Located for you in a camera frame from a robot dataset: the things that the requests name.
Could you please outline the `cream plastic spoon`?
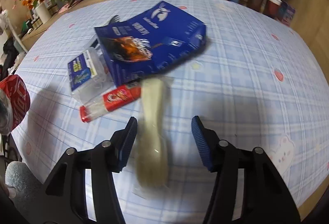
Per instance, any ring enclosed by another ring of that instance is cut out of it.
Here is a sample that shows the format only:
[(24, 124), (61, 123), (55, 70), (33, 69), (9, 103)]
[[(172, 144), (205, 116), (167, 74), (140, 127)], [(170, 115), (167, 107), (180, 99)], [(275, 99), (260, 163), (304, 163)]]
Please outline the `cream plastic spoon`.
[(167, 144), (162, 136), (165, 82), (159, 78), (142, 81), (142, 125), (138, 128), (136, 173), (141, 187), (158, 188), (168, 178)]

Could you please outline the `red cola can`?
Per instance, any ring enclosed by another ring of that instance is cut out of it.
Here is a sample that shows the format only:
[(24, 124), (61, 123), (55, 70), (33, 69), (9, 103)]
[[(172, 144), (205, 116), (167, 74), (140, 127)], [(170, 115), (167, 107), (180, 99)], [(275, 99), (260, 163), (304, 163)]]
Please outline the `red cola can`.
[(1, 81), (1, 134), (9, 135), (24, 119), (31, 105), (30, 95), (20, 76)]

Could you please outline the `blue plaid strawberry tablecloth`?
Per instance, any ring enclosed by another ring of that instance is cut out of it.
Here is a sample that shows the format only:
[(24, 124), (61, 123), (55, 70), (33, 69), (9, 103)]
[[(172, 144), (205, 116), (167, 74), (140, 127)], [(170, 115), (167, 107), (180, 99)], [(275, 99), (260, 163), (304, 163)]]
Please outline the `blue plaid strawberry tablecloth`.
[(215, 175), (202, 165), (191, 119), (238, 148), (262, 147), (275, 158), (300, 206), (328, 176), (328, 83), (293, 30), (223, 0), (109, 0), (61, 16), (34, 44), (17, 73), (31, 97), (12, 132), (23, 161), (44, 181), (69, 147), (95, 147), (140, 118), (139, 101), (90, 123), (71, 97), (68, 62), (113, 16), (127, 20), (166, 1), (206, 24), (205, 51), (168, 73), (163, 118), (169, 180), (153, 199), (137, 196), (134, 158), (114, 175), (127, 223), (201, 223)]

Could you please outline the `red white stick packet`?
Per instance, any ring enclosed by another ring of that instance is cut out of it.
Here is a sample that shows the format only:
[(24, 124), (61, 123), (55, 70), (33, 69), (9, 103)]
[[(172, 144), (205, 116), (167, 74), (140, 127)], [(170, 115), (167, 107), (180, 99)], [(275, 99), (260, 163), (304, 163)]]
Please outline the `red white stick packet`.
[(79, 108), (82, 122), (89, 123), (105, 114), (119, 109), (140, 98), (139, 83), (122, 85), (114, 90), (93, 98)]

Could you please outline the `clear box blue label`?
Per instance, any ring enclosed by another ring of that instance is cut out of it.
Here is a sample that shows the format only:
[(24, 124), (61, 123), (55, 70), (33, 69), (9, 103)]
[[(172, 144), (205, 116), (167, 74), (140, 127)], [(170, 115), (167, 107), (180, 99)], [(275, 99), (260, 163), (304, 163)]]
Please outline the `clear box blue label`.
[(100, 46), (91, 45), (67, 64), (71, 96), (84, 104), (114, 86)]

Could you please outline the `dark blue coffee bag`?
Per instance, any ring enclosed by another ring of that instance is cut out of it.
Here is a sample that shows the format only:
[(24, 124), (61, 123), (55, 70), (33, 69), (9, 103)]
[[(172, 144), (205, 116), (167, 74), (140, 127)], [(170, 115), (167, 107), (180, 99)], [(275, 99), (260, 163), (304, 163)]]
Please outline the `dark blue coffee bag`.
[(94, 30), (115, 86), (162, 73), (206, 45), (206, 24), (165, 1)]

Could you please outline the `small blue box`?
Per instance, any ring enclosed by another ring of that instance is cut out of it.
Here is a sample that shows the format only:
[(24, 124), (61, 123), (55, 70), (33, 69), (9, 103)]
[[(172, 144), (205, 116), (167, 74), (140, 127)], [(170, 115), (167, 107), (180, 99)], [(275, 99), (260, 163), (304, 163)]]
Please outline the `small blue box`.
[(291, 25), (294, 15), (295, 9), (290, 6), (286, 1), (282, 1), (276, 14), (275, 20), (289, 27)]

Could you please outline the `white desk fan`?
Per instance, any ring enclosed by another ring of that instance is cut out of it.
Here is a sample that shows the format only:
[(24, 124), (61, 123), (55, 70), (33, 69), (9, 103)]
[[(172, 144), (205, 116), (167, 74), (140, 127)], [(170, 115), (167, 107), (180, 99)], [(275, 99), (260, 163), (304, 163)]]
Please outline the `white desk fan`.
[(11, 34), (15, 37), (16, 41), (19, 43), (19, 45), (21, 46), (22, 50), (27, 53), (28, 50), (26, 49), (26, 47), (24, 46), (24, 44), (22, 43), (19, 35), (16, 33), (10, 19), (8, 16), (8, 10), (3, 10), (1, 11), (1, 34), (3, 34), (4, 31), (9, 30), (11, 32)]

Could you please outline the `red white paper cup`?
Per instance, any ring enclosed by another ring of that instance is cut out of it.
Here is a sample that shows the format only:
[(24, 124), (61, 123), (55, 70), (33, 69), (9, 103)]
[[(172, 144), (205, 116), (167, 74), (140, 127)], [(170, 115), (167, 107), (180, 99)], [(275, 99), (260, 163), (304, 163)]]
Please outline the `red white paper cup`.
[(267, 0), (264, 14), (271, 18), (275, 18), (281, 4), (281, 0)]

